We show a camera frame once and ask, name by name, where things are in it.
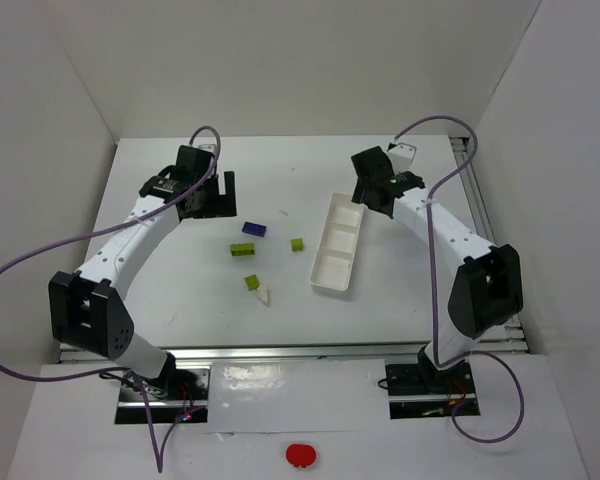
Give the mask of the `purple lego brick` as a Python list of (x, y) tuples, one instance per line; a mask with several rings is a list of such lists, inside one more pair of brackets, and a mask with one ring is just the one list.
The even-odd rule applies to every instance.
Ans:
[(265, 225), (245, 222), (242, 227), (242, 232), (247, 235), (264, 237), (266, 235), (267, 227)]

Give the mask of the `long green lego brick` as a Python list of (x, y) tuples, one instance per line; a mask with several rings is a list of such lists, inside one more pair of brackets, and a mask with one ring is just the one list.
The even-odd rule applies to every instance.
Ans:
[(252, 242), (235, 243), (230, 245), (230, 254), (232, 257), (254, 256), (255, 253), (256, 247)]

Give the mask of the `small green lego cube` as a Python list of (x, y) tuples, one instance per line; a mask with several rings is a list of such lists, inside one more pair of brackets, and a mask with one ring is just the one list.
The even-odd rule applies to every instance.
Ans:
[(300, 252), (304, 250), (304, 242), (302, 238), (296, 238), (291, 240), (291, 249), (293, 252)]

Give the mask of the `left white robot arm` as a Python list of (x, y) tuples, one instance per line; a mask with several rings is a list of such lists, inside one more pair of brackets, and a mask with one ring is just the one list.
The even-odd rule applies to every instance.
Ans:
[(180, 146), (175, 164), (141, 187), (127, 227), (75, 272), (56, 273), (48, 287), (56, 340), (133, 371), (167, 398), (193, 394), (197, 378), (136, 333), (124, 299), (154, 250), (183, 221), (236, 216), (235, 174), (218, 175), (213, 160), (208, 150)]

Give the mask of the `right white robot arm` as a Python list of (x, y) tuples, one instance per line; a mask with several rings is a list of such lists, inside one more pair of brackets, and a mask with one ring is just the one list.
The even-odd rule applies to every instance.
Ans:
[(520, 257), (479, 236), (430, 197), (421, 177), (396, 173), (381, 147), (352, 157), (352, 201), (397, 221), (429, 247), (432, 341), (418, 353), (423, 380), (450, 375), (493, 327), (523, 307)]

